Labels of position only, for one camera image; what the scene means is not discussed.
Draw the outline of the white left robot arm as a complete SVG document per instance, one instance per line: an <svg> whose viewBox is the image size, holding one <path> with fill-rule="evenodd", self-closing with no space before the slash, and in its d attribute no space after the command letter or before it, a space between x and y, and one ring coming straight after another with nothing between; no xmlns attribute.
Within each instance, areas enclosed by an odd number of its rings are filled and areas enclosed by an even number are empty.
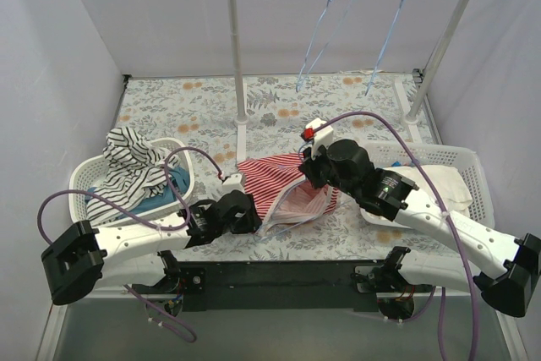
<svg viewBox="0 0 541 361"><path fill-rule="evenodd" d="M96 288L124 284L153 285L171 293L180 282L178 270L161 264L152 271L141 257L206 245L228 232L252 233L261 224L254 197L239 190L219 200L200 200L149 225L76 222L41 254L52 303L72 304Z"/></svg>

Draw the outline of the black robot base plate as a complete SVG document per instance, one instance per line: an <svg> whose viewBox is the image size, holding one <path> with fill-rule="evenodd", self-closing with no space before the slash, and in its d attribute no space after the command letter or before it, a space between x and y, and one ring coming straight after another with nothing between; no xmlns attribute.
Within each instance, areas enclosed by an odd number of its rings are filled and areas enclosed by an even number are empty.
<svg viewBox="0 0 541 361"><path fill-rule="evenodd" d="M141 295L162 295L167 310L349 309L407 320L414 296L429 285L408 286L380 271L382 260L180 262L167 259L154 285L134 284Z"/></svg>

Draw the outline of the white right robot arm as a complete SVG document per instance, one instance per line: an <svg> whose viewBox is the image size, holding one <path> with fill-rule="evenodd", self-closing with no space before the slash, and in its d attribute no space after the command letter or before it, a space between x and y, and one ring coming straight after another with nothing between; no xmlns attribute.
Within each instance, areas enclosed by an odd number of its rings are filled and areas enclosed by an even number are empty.
<svg viewBox="0 0 541 361"><path fill-rule="evenodd" d="M422 232L461 255L439 262L394 248L374 270L390 290L430 285L467 292L476 287L493 309L516 318L527 313L540 278L537 236L515 237L443 208L434 194L410 178L376 167L368 152L350 139L307 148L299 169L314 188L338 189L368 213Z"/></svg>

